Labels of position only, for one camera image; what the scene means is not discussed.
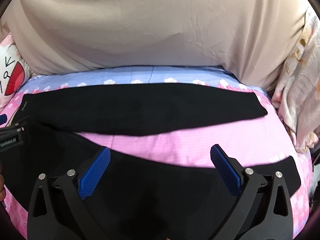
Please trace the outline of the floral cream blanket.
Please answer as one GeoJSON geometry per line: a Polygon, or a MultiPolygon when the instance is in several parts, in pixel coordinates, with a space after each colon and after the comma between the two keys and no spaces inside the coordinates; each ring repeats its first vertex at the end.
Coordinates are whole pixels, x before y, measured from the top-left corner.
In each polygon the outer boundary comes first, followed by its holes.
{"type": "Polygon", "coordinates": [[[272,96],[297,152],[319,140],[319,18],[313,8],[305,13],[302,33],[286,58],[272,96]]]}

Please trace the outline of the white cat face pillow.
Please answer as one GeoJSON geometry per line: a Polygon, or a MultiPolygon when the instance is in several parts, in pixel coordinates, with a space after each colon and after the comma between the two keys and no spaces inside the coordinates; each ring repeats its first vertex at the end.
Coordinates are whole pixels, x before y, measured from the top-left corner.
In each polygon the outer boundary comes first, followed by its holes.
{"type": "Polygon", "coordinates": [[[30,79],[33,72],[22,59],[11,34],[8,34],[1,42],[0,49],[0,107],[2,111],[14,94],[30,79]]]}

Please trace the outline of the black pants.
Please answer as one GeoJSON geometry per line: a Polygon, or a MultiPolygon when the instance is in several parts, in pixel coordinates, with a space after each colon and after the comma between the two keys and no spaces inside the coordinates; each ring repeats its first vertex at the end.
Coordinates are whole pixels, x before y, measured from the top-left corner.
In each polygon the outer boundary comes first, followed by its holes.
{"type": "MultiPolygon", "coordinates": [[[[13,122],[29,117],[23,145],[1,152],[7,187],[29,210],[38,176],[58,177],[100,146],[82,133],[146,137],[267,116],[254,93],[183,83],[99,85],[24,95],[13,122]]],[[[112,148],[84,203],[108,239],[211,239],[236,202],[211,166],[183,167],[112,148]]],[[[292,158],[249,167],[283,174],[290,197],[300,178],[292,158]]]]}

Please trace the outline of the pink rose bed sheet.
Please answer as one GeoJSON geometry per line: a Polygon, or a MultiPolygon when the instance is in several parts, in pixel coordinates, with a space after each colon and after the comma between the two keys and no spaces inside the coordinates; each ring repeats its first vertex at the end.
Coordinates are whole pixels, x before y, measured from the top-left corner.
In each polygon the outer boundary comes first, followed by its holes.
{"type": "Polygon", "coordinates": [[[220,144],[228,155],[244,166],[274,163],[291,156],[301,179],[300,188],[291,197],[293,233],[299,234],[309,217],[312,177],[310,153],[300,154],[295,151],[276,110],[262,89],[243,85],[218,68],[121,67],[66,75],[39,75],[22,86],[10,102],[1,108],[1,113],[12,117],[20,106],[22,97],[27,93],[91,85],[161,82],[193,83],[232,91],[253,92],[268,114],[261,119],[148,137],[86,134],[86,138],[123,153],[183,166],[210,167],[211,162],[205,152],[213,144],[220,144]]]}

